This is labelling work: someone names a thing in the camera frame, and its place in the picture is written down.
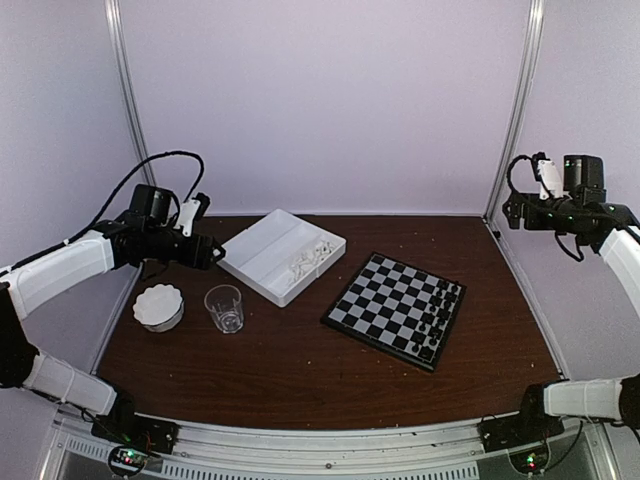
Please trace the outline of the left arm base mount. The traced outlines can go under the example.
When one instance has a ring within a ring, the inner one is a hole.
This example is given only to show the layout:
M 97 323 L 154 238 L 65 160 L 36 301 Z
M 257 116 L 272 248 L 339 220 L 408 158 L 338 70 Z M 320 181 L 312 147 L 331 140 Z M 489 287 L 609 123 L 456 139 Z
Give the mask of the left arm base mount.
M 179 426 L 175 422 L 134 415 L 128 425 L 106 416 L 90 416 L 91 434 L 114 443 L 107 454 L 107 467 L 117 477 L 130 479 L 161 467 L 164 457 L 173 453 Z

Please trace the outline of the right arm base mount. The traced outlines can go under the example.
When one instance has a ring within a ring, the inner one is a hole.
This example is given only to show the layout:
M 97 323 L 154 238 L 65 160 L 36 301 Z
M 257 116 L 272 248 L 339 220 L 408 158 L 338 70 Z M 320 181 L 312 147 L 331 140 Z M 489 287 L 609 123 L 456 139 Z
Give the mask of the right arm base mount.
M 542 474 L 551 466 L 549 440 L 563 434 L 558 417 L 524 420 L 521 414 L 490 416 L 478 424 L 478 432 L 486 453 L 502 451 L 511 467 L 528 477 Z

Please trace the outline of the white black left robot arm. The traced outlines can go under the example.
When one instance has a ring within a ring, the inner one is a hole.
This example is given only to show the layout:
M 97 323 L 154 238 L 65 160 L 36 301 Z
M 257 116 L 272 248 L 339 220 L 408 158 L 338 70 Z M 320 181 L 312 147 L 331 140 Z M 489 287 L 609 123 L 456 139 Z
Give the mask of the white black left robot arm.
M 178 207 L 167 189 L 139 184 L 127 210 L 114 220 L 99 221 L 76 240 L 67 240 L 26 264 L 1 274 L 1 386 L 22 388 L 105 416 L 106 429 L 123 444 L 144 433 L 138 415 L 120 405 L 122 393 L 98 377 L 57 359 L 30 343 L 23 321 L 40 306 L 76 285 L 145 260 L 208 270 L 226 254 L 212 236 L 197 234 L 210 199 L 203 193 Z

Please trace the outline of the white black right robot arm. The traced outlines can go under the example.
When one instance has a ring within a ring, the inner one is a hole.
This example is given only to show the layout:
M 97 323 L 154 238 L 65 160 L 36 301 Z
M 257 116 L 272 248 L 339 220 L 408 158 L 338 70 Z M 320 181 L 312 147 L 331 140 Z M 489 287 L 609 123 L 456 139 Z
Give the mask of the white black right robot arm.
M 549 231 L 576 262 L 590 248 L 639 308 L 639 220 L 629 207 L 606 201 L 603 160 L 566 155 L 559 171 L 543 152 L 518 155 L 506 169 L 509 196 L 502 205 L 509 228 Z M 561 417 L 611 422 L 639 429 L 639 376 L 557 381 L 529 386 L 512 430 L 535 440 Z

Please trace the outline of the white plastic compartment tray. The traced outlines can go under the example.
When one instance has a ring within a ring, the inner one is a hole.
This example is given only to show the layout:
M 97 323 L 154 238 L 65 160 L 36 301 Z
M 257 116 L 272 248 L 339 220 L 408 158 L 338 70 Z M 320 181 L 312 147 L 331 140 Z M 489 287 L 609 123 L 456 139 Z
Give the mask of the white plastic compartment tray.
M 289 282 L 290 262 L 322 240 L 333 253 L 301 280 Z M 289 305 L 345 253 L 347 241 L 282 209 L 276 209 L 223 244 L 218 265 L 280 308 Z

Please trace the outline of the black white chess board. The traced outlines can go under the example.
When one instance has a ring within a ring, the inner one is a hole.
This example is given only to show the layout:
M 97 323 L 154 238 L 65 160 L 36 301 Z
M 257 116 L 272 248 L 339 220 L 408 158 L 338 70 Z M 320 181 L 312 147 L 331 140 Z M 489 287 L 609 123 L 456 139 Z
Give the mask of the black white chess board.
M 373 252 L 321 317 L 321 323 L 427 372 L 409 351 L 421 310 L 414 307 L 428 278 L 457 282 Z

